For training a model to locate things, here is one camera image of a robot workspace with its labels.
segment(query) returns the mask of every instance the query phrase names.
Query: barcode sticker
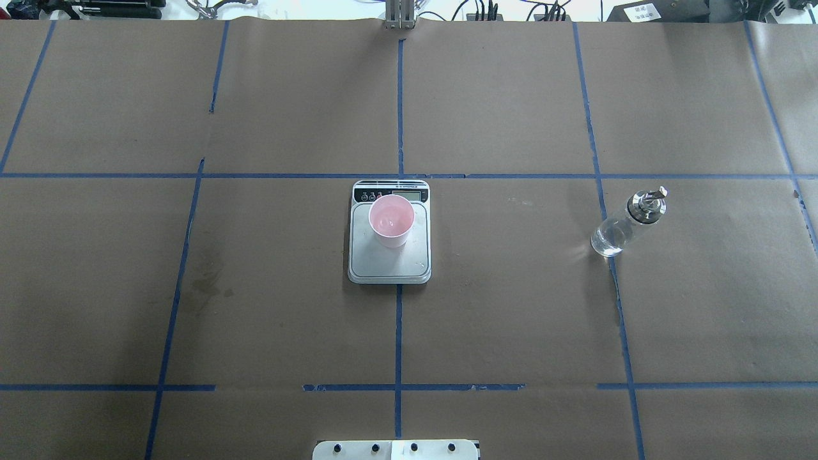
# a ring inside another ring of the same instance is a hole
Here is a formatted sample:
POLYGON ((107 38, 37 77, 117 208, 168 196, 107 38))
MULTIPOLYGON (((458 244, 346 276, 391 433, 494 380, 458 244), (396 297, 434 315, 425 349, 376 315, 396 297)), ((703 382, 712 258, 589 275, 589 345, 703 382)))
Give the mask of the barcode sticker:
POLYGON ((653 3, 646 3, 644 5, 637 5, 635 7, 624 8, 627 18, 631 22, 645 22, 647 20, 660 19, 659 12, 653 3))

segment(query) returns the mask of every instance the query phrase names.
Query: cup rim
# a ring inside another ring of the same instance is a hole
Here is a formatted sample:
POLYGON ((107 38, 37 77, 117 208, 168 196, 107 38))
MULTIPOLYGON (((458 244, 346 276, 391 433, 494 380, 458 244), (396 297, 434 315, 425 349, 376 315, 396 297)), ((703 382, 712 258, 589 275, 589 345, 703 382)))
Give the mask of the cup rim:
POLYGON ((373 231, 373 232, 375 232, 375 234, 376 234, 376 235, 378 235, 379 237, 383 237, 383 238, 386 238, 386 239, 388 239, 388 240, 398 239, 398 238, 400 238, 400 237, 405 236, 407 233, 409 233, 409 231, 411 230, 411 228, 415 226, 415 206, 413 206, 413 205, 412 205, 412 203, 411 203, 411 201, 409 201, 409 200, 408 200, 408 199, 407 199, 405 196, 400 196, 400 195, 392 195, 392 194, 390 193, 390 194, 388 194, 388 195, 383 195, 383 196, 379 197, 378 199, 376 199, 375 201, 372 201, 372 202, 371 202, 371 205, 370 205, 370 207, 369 207, 369 213, 368 213, 368 214, 367 214, 367 216, 366 216, 366 220, 369 222, 369 228, 371 228, 371 229, 372 229, 372 231, 373 231), (406 204, 408 204, 408 205, 409 205, 409 207, 411 207, 411 211, 412 211, 412 214, 411 214, 411 224, 409 225, 409 228, 407 228, 405 232, 401 233, 400 235, 395 235, 394 237, 393 237, 393 236, 390 236, 390 235, 384 235, 383 233, 378 232, 378 231, 375 229, 375 225, 372 225, 372 209, 375 207, 375 203, 377 203, 377 202, 378 202, 378 200, 383 200, 383 199, 384 199, 385 197, 387 197, 387 196, 394 196, 394 197, 395 197, 395 198, 390 198, 390 200, 398 199, 398 201, 405 202, 406 204))

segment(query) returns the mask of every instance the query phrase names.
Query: metal lid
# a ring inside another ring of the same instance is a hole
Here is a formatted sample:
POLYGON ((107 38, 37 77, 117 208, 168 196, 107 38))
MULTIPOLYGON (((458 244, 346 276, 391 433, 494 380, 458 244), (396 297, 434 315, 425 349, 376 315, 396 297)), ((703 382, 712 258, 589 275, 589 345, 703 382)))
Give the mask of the metal lid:
POLYGON ((667 194, 665 187, 653 192, 640 190, 627 202, 627 212, 639 223, 654 223, 667 211, 667 194))

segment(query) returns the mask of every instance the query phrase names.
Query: clear glass bottle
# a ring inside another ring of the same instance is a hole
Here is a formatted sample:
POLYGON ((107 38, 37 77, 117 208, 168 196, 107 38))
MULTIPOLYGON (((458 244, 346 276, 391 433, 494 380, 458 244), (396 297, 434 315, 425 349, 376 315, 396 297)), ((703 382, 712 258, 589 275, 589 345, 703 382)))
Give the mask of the clear glass bottle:
POLYGON ((667 211, 667 189, 642 190, 614 211, 591 236, 591 246, 605 257, 614 257, 622 248, 652 228, 667 211))

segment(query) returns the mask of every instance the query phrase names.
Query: cup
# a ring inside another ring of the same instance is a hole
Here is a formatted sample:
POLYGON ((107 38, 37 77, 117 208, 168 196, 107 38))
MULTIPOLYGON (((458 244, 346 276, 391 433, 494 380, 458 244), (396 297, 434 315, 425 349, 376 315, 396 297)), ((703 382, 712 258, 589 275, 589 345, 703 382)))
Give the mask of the cup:
POLYGON ((415 208, 400 195, 384 195, 369 208, 369 225, 386 247, 403 246, 414 223, 415 208))

